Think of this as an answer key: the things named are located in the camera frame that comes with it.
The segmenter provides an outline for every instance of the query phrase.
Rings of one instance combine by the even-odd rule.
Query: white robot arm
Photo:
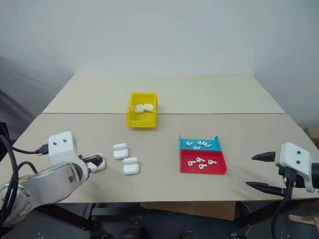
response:
[[[77,155],[76,139],[71,132],[51,136],[48,151],[53,166],[19,178],[13,208],[1,227],[12,227],[32,209],[65,199],[88,179],[91,172],[105,168],[101,154],[88,158]],[[9,183],[0,185],[1,208],[8,187]]]

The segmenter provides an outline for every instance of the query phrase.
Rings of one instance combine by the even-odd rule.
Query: floor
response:
[[[60,204],[60,206],[81,214],[83,204]],[[253,209],[254,203],[248,206]],[[305,206],[297,207],[290,213],[307,216],[318,212]],[[237,228],[233,222],[191,216],[184,214],[170,215],[143,215],[129,217],[128,220],[101,222],[101,227],[96,232],[82,231],[50,218],[31,212],[27,217],[7,234],[5,239],[89,239],[92,235],[108,235],[108,239],[114,239],[126,228],[139,226],[147,228],[150,239],[178,239],[185,231],[193,231],[203,236],[204,239],[229,239],[231,232],[243,235],[247,228]],[[302,225],[290,222],[287,214],[278,219],[276,231],[278,239],[318,239],[319,235],[314,226]],[[250,228],[247,233],[248,239],[270,239],[270,220],[258,223]]]

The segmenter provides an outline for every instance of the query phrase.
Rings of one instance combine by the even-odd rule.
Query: gray wall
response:
[[[1,100],[19,106],[1,120],[23,119],[16,135],[75,72],[254,73],[319,126],[319,1],[0,0]]]

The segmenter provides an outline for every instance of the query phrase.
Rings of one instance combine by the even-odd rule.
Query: yellow plastic tray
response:
[[[153,112],[135,113],[135,105],[145,103],[154,106]],[[126,113],[127,127],[155,128],[157,118],[158,97],[156,93],[131,93],[128,111]]]

